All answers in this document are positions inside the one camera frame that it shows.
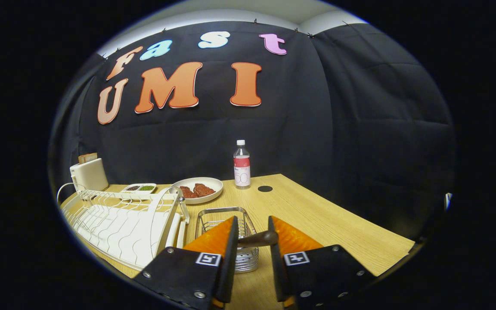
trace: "red label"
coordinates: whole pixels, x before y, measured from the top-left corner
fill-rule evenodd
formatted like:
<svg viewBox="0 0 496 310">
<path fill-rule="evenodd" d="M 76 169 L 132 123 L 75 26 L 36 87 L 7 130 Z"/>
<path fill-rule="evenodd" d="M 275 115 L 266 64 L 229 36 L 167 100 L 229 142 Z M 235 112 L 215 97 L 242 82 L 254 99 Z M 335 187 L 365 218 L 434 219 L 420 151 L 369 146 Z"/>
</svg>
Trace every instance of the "red label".
<svg viewBox="0 0 496 310">
<path fill-rule="evenodd" d="M 250 158 L 233 158 L 235 167 L 248 167 L 250 166 Z"/>
</svg>

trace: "wire basket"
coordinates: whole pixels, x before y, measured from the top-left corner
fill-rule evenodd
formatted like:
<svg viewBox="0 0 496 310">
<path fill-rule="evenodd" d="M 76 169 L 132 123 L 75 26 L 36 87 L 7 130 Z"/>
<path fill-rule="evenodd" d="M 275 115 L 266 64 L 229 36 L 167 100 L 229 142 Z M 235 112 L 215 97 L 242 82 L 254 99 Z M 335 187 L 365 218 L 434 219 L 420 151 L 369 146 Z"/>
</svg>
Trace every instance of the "wire basket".
<svg viewBox="0 0 496 310">
<path fill-rule="evenodd" d="M 244 208 L 209 208 L 199 212 L 196 221 L 195 238 L 218 226 L 231 216 L 238 218 L 239 239 L 251 236 L 256 233 L 254 224 Z M 257 269 L 257 261 L 260 250 L 258 248 L 238 247 L 236 250 L 235 273 L 249 273 Z"/>
</svg>

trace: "wooden table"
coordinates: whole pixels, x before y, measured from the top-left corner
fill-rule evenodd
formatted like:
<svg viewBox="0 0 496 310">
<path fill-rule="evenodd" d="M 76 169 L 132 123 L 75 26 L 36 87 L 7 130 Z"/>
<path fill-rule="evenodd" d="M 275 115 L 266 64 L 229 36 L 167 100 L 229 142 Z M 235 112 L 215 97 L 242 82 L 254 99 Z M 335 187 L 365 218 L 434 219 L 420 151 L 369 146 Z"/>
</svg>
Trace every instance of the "wooden table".
<svg viewBox="0 0 496 310">
<path fill-rule="evenodd" d="M 218 198 L 205 204 L 187 205 L 191 222 L 187 225 L 185 244 L 194 240 L 197 215 L 201 210 L 230 206 L 244 208 L 257 232 L 267 230 L 268 217 L 273 215 L 324 246 L 341 245 L 375 276 L 407 255 L 415 243 L 348 212 L 284 175 L 256 177 L 251 179 L 251 183 L 250 188 L 241 190 L 235 187 L 234 180 L 223 181 L 223 192 Z M 273 190 L 258 191 L 257 188 L 262 185 L 271 186 Z M 106 191 L 119 192 L 126 186 L 110 185 Z M 168 186 L 170 185 L 158 185 L 155 192 Z M 125 275 L 135 277 L 138 274 L 135 269 L 124 266 L 85 244 Z M 232 291 L 232 301 L 226 307 L 229 310 L 282 309 L 275 296 L 269 247 L 260 247 L 257 270 L 234 276 Z"/>
</svg>

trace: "meat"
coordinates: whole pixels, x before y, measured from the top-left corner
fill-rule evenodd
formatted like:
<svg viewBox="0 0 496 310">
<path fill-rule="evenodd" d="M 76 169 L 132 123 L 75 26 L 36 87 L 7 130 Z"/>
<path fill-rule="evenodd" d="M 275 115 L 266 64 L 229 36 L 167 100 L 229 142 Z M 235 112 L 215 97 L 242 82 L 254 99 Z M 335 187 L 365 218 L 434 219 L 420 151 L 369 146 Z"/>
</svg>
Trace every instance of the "meat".
<svg viewBox="0 0 496 310">
<path fill-rule="evenodd" d="M 208 186 L 205 186 L 204 184 L 196 183 L 194 192 L 196 196 L 204 197 L 215 193 L 215 190 L 209 188 Z"/>
<path fill-rule="evenodd" d="M 187 188 L 187 186 L 179 186 L 179 188 L 181 188 L 185 198 L 198 198 L 198 196 L 194 192 L 191 192 L 191 189 Z"/>
</svg>

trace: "white toaster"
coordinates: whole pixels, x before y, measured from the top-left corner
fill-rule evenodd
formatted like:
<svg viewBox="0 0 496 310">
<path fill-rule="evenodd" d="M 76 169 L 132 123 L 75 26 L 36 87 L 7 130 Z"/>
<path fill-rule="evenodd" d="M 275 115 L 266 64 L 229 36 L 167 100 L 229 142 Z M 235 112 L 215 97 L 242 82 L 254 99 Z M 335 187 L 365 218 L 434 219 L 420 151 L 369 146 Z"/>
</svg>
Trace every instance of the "white toaster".
<svg viewBox="0 0 496 310">
<path fill-rule="evenodd" d="M 70 176 L 76 191 L 103 191 L 109 186 L 101 158 L 71 166 Z"/>
</svg>

